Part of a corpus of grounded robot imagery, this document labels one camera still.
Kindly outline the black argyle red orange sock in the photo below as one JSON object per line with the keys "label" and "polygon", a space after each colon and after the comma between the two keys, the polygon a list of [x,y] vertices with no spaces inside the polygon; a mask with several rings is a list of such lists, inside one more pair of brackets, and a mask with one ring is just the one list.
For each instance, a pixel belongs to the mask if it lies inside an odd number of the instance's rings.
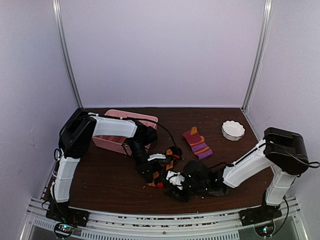
{"label": "black argyle red orange sock", "polygon": [[[175,163],[174,163],[174,166],[175,166],[176,162],[182,159],[181,149],[179,147],[175,147],[175,146],[169,147],[165,151],[164,155],[166,155],[166,159],[159,159],[159,160],[157,159],[157,160],[147,161],[147,162],[168,164],[171,161],[175,161]],[[147,185],[150,187],[156,187],[156,188],[160,188],[160,189],[165,188],[164,182],[159,182],[158,184],[155,184],[154,182],[152,182],[152,183],[147,183]]]}

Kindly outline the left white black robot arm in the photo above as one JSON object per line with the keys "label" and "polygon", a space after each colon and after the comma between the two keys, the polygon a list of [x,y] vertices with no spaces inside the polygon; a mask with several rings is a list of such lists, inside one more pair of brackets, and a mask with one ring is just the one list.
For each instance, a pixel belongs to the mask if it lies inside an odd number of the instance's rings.
{"label": "left white black robot arm", "polygon": [[53,183],[48,197],[46,217],[61,222],[79,222],[88,218],[87,211],[69,207],[70,188],[81,158],[87,153],[93,137],[121,137],[125,139],[125,153],[130,153],[135,169],[147,183],[162,187],[163,175],[181,157],[177,144],[164,154],[149,155],[147,146],[156,142],[158,120],[146,116],[100,115],[78,108],[59,132],[58,147],[54,150]]}

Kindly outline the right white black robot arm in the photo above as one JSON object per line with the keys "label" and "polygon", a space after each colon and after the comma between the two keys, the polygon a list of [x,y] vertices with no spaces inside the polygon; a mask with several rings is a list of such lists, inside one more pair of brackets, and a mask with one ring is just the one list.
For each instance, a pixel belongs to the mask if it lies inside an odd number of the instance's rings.
{"label": "right white black robot arm", "polygon": [[270,167],[277,166],[270,186],[265,190],[262,204],[253,209],[259,220],[266,221],[279,212],[280,205],[295,179],[309,168],[318,169],[318,161],[310,162],[302,135],[296,132],[269,127],[264,137],[247,154],[231,164],[219,163],[222,168],[190,160],[182,172],[169,171],[165,178],[165,192],[187,202],[191,195],[222,197],[244,181]]}

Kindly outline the pink divided organizer tray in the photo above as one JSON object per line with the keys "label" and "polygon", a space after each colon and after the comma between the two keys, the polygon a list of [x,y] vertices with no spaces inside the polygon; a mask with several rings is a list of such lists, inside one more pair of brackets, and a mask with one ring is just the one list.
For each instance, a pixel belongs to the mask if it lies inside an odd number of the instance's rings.
{"label": "pink divided organizer tray", "polygon": [[[134,113],[123,110],[110,109],[105,114],[108,117],[122,117],[122,118],[135,118],[135,119],[147,119],[154,122],[158,122],[158,118],[152,115],[145,115],[140,113]],[[93,136],[92,140],[97,147],[110,150],[113,152],[121,153],[124,155],[131,155],[131,150],[129,146],[125,143],[126,138],[122,136],[107,136],[107,135],[98,135]]]}

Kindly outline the maroon orange purple striped sock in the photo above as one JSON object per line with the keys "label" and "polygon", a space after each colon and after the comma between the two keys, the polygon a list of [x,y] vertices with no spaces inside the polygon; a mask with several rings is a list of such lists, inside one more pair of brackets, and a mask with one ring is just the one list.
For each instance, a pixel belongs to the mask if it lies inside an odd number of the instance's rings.
{"label": "maroon orange purple striped sock", "polygon": [[203,160],[213,154],[212,149],[206,144],[204,136],[200,135],[196,126],[182,134],[189,144],[193,154]]}

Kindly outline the white scalloped ceramic bowl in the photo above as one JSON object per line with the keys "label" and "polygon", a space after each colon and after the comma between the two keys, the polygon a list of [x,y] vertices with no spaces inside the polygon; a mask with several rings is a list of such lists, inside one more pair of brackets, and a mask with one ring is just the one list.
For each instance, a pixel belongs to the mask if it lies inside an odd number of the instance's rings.
{"label": "white scalloped ceramic bowl", "polygon": [[245,135],[245,128],[242,124],[234,120],[227,120],[222,123],[222,135],[229,141],[236,142]]}

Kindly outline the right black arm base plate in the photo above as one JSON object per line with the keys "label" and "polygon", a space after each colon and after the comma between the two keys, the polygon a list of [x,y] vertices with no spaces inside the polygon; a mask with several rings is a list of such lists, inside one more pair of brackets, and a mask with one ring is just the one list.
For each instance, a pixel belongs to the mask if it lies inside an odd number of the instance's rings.
{"label": "right black arm base plate", "polygon": [[282,216],[279,206],[261,205],[247,208],[238,212],[242,226],[255,225]]}

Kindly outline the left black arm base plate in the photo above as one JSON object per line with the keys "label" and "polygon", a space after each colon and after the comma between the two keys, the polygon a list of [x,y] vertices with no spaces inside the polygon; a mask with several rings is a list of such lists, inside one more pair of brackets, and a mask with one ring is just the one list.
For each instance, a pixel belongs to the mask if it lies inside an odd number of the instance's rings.
{"label": "left black arm base plate", "polygon": [[45,217],[58,222],[67,223],[76,227],[86,227],[90,213],[85,210],[68,208],[66,211],[57,208],[49,209]]}

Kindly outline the left aluminium frame post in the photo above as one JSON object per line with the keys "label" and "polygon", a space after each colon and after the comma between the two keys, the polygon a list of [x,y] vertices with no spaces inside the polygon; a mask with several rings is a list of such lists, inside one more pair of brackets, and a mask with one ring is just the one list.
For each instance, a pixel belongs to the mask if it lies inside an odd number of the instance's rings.
{"label": "left aluminium frame post", "polygon": [[66,39],[66,34],[64,30],[64,23],[63,23],[63,16],[62,16],[62,11],[61,11],[61,1],[60,0],[53,0],[52,1],[52,6],[53,6],[53,13],[55,17],[55,22],[56,22],[56,27],[59,35],[59,41],[60,41],[60,46],[62,50],[62,56],[63,56],[63,62],[65,65],[68,81],[71,87],[71,91],[73,94],[73,97],[75,99],[76,105],[78,108],[83,107],[83,103],[80,97],[80,93],[78,90],[78,86],[76,83],[71,59],[70,59],[70,54],[68,51],[68,45],[67,45],[67,39]]}

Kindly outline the aluminium frame post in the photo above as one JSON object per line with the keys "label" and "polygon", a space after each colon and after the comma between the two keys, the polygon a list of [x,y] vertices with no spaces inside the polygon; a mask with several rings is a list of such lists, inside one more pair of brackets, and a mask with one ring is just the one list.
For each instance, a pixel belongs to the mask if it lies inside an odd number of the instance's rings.
{"label": "aluminium frame post", "polygon": [[268,35],[270,31],[270,22],[272,18],[272,8],[273,8],[273,1],[272,0],[265,0],[264,1],[264,8],[263,8],[263,16],[260,28],[260,34],[256,49],[256,54],[253,62],[253,68],[251,71],[249,84],[247,87],[247,91],[245,94],[245,98],[242,104],[242,111],[244,113],[249,112],[249,108],[254,97],[255,89],[258,84],[258,78],[262,66],[262,59],[266,49]]}
{"label": "aluminium frame post", "polygon": [[73,94],[73,97],[75,99],[76,105],[78,108],[83,107],[83,103],[80,97],[80,93],[78,90],[78,86],[76,83],[71,59],[70,59],[70,54],[68,51],[68,45],[67,45],[67,39],[66,39],[66,34],[64,30],[64,23],[63,23],[63,16],[62,16],[62,11],[61,11],[61,1],[60,0],[53,0],[52,1],[52,6],[53,6],[53,13],[55,17],[55,22],[56,22],[56,27],[59,35],[59,41],[60,41],[60,46],[62,50],[62,56],[63,56],[63,62],[65,65],[68,81],[71,87],[71,91]]}

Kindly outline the right aluminium frame post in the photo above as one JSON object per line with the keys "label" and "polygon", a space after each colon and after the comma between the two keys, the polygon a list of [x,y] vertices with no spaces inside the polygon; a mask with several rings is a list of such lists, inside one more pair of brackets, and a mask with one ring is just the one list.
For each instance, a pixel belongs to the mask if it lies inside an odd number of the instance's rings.
{"label": "right aluminium frame post", "polygon": [[273,1],[272,0],[265,0],[264,1],[264,8],[263,8],[263,16],[260,28],[260,34],[256,49],[256,54],[253,62],[253,68],[251,71],[249,84],[247,87],[247,91],[245,94],[245,98],[242,104],[242,111],[244,113],[249,112],[249,108],[254,97],[255,89],[258,84],[258,78],[262,66],[262,59],[266,49],[268,35],[270,31],[270,22],[272,18],[272,8],[273,8]]}

